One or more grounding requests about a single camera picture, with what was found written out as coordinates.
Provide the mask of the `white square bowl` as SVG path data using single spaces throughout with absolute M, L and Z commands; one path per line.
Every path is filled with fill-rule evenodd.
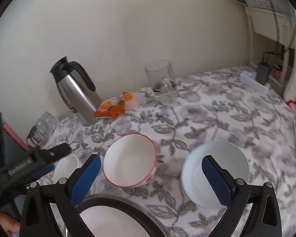
M 61 178 L 68 179 L 79 167 L 81 167 L 80 160 L 73 154 L 60 159 L 54 170 L 53 183 L 57 183 Z

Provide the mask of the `pale blue ceramic bowl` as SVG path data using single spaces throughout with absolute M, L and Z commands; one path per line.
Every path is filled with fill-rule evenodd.
M 242 151 L 226 141 L 205 142 L 195 148 L 187 157 L 182 168 L 181 180 L 188 198 L 202 208 L 218 209 L 223 206 L 214 194 L 201 168 L 203 157 L 207 155 L 211 155 L 235 179 L 242 178 L 248 181 L 249 165 Z

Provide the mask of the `strawberry pattern red-rimmed bowl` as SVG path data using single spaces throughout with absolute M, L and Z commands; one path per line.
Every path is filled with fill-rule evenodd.
M 120 188 L 136 188 L 155 175 L 158 151 L 153 141 L 142 134 L 128 134 L 115 141 L 103 160 L 106 179 Z

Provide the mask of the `clear drinking glass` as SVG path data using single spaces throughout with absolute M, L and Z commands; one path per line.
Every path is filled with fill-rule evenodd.
M 49 139 L 58 126 L 58 123 L 59 120 L 57 118 L 49 112 L 45 112 L 36 123 L 37 130 L 45 139 Z

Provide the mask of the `floral grey tablecloth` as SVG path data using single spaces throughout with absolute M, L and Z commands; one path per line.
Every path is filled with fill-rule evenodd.
M 180 78 L 179 96 L 155 100 L 143 88 L 145 104 L 134 114 L 98 119 L 83 126 L 74 116 L 60 121 L 47 147 L 68 143 L 85 162 L 92 153 L 103 156 L 110 145 L 130 133 L 148 136 L 158 152 L 152 181 L 138 188 L 121 189 L 100 174 L 91 194 L 129 198 L 157 216 L 172 236 L 207 236 L 223 209 L 195 205 L 185 194 L 180 175 L 189 153 L 206 141 L 223 140 L 240 148 L 249 164 L 249 183 L 273 184 L 279 203 L 283 236 L 296 233 L 296 148 L 294 114 L 271 90 L 255 92 L 240 81 L 242 67 Z

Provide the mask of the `stainless steel thermos jug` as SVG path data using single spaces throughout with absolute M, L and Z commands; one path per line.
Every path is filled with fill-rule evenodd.
M 93 125 L 93 114 L 102 103 L 95 84 L 78 62 L 70 62 L 64 56 L 51 68 L 58 92 L 78 120 L 85 126 Z

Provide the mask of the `orange snack packet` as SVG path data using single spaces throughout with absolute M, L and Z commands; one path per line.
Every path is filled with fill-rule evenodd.
M 138 111 L 145 102 L 146 97 L 144 93 L 124 92 L 118 98 L 102 102 L 93 114 L 93 117 L 116 119 L 120 115 L 132 114 Z

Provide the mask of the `white power strip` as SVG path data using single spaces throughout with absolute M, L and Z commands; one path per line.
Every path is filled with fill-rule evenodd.
M 240 81 L 261 95 L 267 95 L 271 87 L 270 84 L 268 82 L 264 85 L 260 84 L 256 81 L 256 75 L 257 73 L 255 72 L 242 71 L 240 74 Z

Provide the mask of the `black charger plug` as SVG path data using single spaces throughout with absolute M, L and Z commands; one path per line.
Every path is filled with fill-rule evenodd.
M 261 62 L 257 67 L 256 81 L 261 85 L 265 85 L 268 81 L 270 66 L 266 62 Z

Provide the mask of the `clear glass mug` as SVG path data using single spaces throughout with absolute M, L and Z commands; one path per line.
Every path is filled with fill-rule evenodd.
M 169 60 L 157 60 L 144 67 L 155 98 L 171 100 L 178 95 L 175 74 Z

